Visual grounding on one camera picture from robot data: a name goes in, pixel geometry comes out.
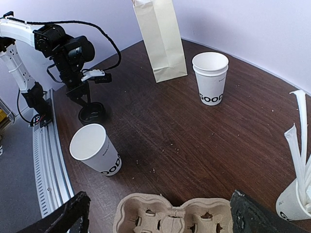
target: yellow object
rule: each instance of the yellow object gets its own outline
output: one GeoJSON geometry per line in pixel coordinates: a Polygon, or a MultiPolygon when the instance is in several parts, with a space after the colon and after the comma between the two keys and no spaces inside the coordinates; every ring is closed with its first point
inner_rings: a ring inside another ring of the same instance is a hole
{"type": "Polygon", "coordinates": [[[6,114],[2,109],[0,109],[0,122],[2,122],[6,118],[6,114]]]}

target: gray floor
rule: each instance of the gray floor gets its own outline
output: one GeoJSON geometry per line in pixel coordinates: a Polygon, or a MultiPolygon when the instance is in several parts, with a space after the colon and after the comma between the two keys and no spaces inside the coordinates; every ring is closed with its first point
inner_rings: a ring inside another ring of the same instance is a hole
{"type": "MultiPolygon", "coordinates": [[[[25,114],[32,118],[32,110],[25,114]]],[[[0,232],[14,233],[41,219],[35,187],[32,128],[21,118],[4,132],[0,145],[0,232]]]]}

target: white paper cup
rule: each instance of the white paper cup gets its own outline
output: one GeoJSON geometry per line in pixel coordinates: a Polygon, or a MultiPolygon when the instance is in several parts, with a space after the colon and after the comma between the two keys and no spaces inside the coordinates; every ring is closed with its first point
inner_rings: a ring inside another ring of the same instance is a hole
{"type": "Polygon", "coordinates": [[[79,129],[69,150],[73,158],[106,176],[113,176],[122,166],[118,152],[100,124],[89,124],[79,129]]]}
{"type": "Polygon", "coordinates": [[[199,96],[204,104],[213,106],[222,101],[228,63],[228,58],[217,52],[204,52],[193,58],[199,96]]]}
{"type": "Polygon", "coordinates": [[[288,221],[310,219],[311,215],[301,204],[297,179],[294,180],[276,201],[277,214],[288,221]]]}

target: paper straw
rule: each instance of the paper straw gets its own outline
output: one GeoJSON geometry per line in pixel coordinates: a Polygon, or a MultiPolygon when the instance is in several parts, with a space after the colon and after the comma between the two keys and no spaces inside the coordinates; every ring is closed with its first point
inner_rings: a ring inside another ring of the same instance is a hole
{"type": "Polygon", "coordinates": [[[305,180],[304,180],[304,174],[302,173],[302,163],[301,163],[301,157],[299,153],[299,146],[298,146],[298,139],[297,139],[297,129],[294,124],[292,128],[290,128],[285,134],[284,134],[288,145],[291,150],[294,168],[296,172],[296,177],[298,181],[298,192],[300,201],[303,204],[303,206],[306,205],[306,189],[305,189],[305,180]]]}
{"type": "Polygon", "coordinates": [[[301,127],[301,170],[302,174],[306,176],[306,161],[307,161],[307,143],[308,143],[308,120],[307,120],[307,105],[306,105],[306,93],[303,90],[293,91],[290,94],[295,94],[297,97],[299,115],[300,115],[300,127],[301,127]]]}

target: white wall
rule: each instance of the white wall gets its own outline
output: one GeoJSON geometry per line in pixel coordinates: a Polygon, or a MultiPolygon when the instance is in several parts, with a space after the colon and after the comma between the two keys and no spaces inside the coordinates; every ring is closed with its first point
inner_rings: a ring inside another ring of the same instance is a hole
{"type": "Polygon", "coordinates": [[[174,0],[185,39],[255,64],[311,93],[311,1],[174,0]]]}
{"type": "MultiPolygon", "coordinates": [[[[124,49],[141,40],[131,0],[1,0],[0,15],[14,11],[15,17],[27,21],[82,20],[99,25],[117,44],[124,49]]],[[[89,68],[115,53],[110,43],[101,33],[84,25],[61,25],[72,36],[85,35],[95,49],[96,57],[84,67],[89,68]]],[[[24,43],[17,42],[17,49],[31,75],[39,81],[45,90],[57,89],[46,73],[51,61],[24,43]]],[[[7,67],[0,60],[0,98],[15,112],[18,87],[7,67]]],[[[20,98],[20,108],[26,102],[20,98]]]]}

